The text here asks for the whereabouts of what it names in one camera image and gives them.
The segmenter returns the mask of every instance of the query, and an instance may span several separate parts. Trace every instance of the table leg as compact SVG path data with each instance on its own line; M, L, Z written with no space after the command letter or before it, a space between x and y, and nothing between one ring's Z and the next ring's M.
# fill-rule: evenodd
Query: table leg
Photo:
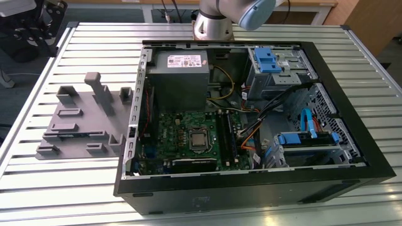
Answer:
M145 23L152 23L152 5L150 4L141 4L141 10L144 14L144 22Z
M331 6L319 7L319 11L315 14L311 25L321 25L324 23L331 8L332 8Z

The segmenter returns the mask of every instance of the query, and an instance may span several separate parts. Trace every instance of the wooden table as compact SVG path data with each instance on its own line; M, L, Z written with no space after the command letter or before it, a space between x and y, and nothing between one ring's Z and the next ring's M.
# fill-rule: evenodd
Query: wooden table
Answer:
M197 9L198 0L176 0L178 9ZM321 25L336 0L289 0L290 12L315 12L311 25ZM162 9L160 0L66 0L67 8L137 8L142 10L144 22L152 23L150 10ZM170 0L164 0L166 9L173 9ZM286 1L273 11L286 11Z

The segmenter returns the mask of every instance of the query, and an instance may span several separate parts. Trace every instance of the blue plastic latch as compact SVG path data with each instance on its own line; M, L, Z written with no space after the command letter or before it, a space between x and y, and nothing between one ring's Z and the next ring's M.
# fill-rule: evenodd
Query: blue plastic latch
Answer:
M278 144L280 144L280 145L285 143L285 142L284 142L284 138L282 138L281 135L277 136L277 140L278 140Z
M280 73L281 68L276 65L276 56L269 48L254 48L254 59L261 73Z
M339 143L339 135L337 135L337 133L332 132L331 136L333 138L335 144Z
M268 154L270 153L270 150L272 150L272 147L269 147L269 148L266 149L266 151L264 152L264 159L268 157Z
M281 136L284 137L285 144L288 144L288 145L301 143L298 135L296 133L284 133L284 134L281 134Z

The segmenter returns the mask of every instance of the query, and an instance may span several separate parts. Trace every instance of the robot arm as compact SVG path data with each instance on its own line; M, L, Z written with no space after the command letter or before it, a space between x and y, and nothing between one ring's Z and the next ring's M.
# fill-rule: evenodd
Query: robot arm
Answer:
M55 56L53 45L66 10L61 0L0 0L0 32Z
M232 22L252 31L268 19L284 0L200 0L200 13L193 25L198 40L229 40Z

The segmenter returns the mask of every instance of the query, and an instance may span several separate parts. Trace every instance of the motherboard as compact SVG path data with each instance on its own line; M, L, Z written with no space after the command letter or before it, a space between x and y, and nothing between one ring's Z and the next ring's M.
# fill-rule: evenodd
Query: motherboard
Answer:
M157 144L142 150L146 174L249 169L246 152L230 139L238 129L237 112L161 113Z

